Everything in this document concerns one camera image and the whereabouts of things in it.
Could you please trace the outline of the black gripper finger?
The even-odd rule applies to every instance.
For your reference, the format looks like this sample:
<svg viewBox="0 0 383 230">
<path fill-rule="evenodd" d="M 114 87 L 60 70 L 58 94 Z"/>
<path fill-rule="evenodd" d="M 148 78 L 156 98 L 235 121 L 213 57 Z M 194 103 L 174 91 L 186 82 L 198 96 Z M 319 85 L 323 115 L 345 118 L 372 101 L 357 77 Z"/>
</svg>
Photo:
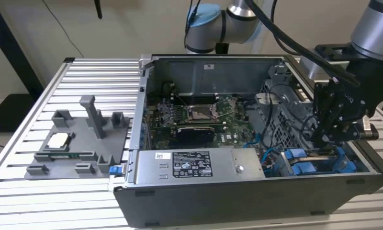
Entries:
<svg viewBox="0 0 383 230">
<path fill-rule="evenodd" d="M 333 83 L 333 80 L 329 80 L 327 82 L 317 82 L 314 87 L 313 112 L 317 116 L 318 127 L 313 134 L 313 144 L 317 148 L 326 146 L 323 136 L 330 127 L 330 105 L 334 99 L 334 92 L 330 87 Z"/>
<path fill-rule="evenodd" d="M 331 117 L 334 118 L 329 130 L 330 141 L 349 141 L 353 137 L 351 125 L 351 107 L 353 103 L 343 94 L 335 94 L 331 104 Z"/>
</svg>

